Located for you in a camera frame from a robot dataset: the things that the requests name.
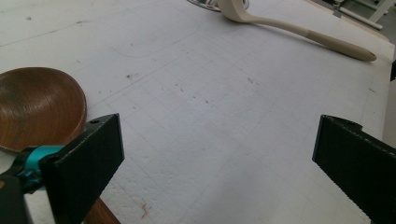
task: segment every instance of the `spoon handle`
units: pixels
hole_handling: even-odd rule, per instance
[[[274,26],[276,28],[292,32],[297,35],[301,35],[305,38],[313,40],[321,45],[324,45],[330,49],[338,51],[349,57],[359,59],[365,62],[375,61],[376,56],[368,49],[364,49],[354,44],[350,44],[346,41],[323,35],[315,31],[311,31],[287,22],[277,21],[272,19],[266,19],[261,17],[252,17],[249,22],[259,23],[263,25]]]

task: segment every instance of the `workbench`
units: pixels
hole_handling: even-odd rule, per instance
[[[367,25],[374,27],[375,29],[381,30],[383,26],[378,24],[378,20],[388,13],[388,9],[396,3],[395,0],[381,0],[378,1],[378,4],[373,4],[367,0],[354,0],[355,2],[362,4],[373,10],[373,13],[369,17],[362,16],[359,12],[354,10],[350,10],[346,7],[340,7],[339,10],[348,16],[355,18],[358,21],[362,21]]]
[[[370,223],[312,153],[322,114],[381,139],[389,42],[295,0],[252,0],[248,11],[377,60],[185,0],[3,0],[0,10],[0,72],[62,70],[84,90],[88,120],[120,113],[126,158],[101,198],[121,223]],[[0,171],[14,157],[0,150]],[[53,223],[45,191],[26,198],[35,223]]]

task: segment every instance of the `dark wooden spoon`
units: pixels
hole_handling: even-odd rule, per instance
[[[83,130],[85,95],[66,73],[44,67],[0,75],[0,147],[65,145]]]

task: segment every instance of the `wooden spoon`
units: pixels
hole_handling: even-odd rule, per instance
[[[242,0],[218,0],[218,6],[221,10],[221,14],[232,21],[259,23],[263,25],[274,26],[294,34],[301,35],[349,57],[366,62],[372,62],[376,60],[376,56],[369,50],[347,43],[346,41],[323,35],[283,21],[250,15],[245,10]]]
[[[30,146],[65,145],[87,117],[85,95],[64,72],[19,68],[0,75],[0,147],[21,152]]]

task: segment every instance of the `stain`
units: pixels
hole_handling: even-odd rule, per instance
[[[145,217],[149,216],[149,209],[151,209],[151,207],[148,207],[148,205],[146,203],[140,203],[140,206],[142,207],[143,211],[145,212],[142,216],[142,219]]]
[[[125,76],[125,77],[128,78],[128,79],[130,79],[130,80],[132,80],[132,79],[134,79],[134,77],[138,77],[138,76],[139,76],[139,74],[138,74],[138,73],[135,73],[135,74],[127,75],[127,76]]]

